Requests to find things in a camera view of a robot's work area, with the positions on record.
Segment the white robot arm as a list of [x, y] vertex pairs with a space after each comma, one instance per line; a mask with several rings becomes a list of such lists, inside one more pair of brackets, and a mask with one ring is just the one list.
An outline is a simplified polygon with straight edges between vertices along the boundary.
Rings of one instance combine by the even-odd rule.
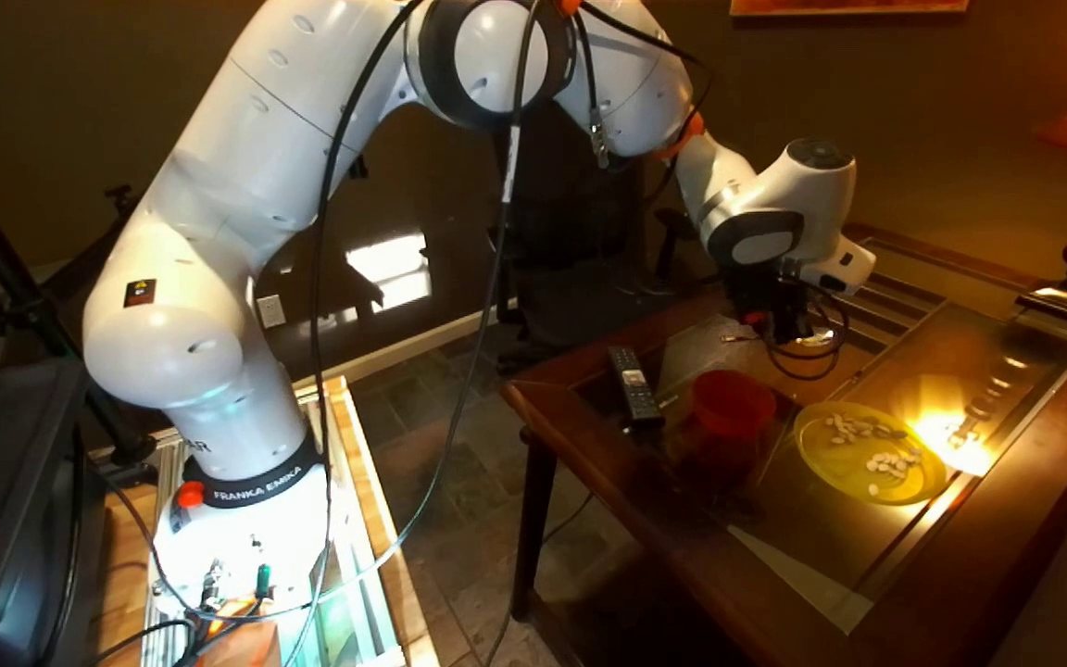
[[646, 0], [268, 0], [80, 313], [90, 378], [177, 425], [210, 508], [269, 499], [319, 467], [248, 294], [404, 103], [462, 129], [551, 103], [603, 157], [669, 157], [689, 221], [753, 323], [788, 283], [853, 294], [873, 271], [842, 235], [856, 158], [794, 140], [755, 172], [717, 143]]

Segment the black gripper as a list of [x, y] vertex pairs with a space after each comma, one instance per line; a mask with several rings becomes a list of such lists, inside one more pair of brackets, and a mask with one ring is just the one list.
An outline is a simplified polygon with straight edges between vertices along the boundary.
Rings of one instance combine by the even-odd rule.
[[774, 263], [735, 268], [730, 308], [772, 355], [824, 360], [842, 347], [842, 325], [820, 305], [820, 288], [780, 274]]

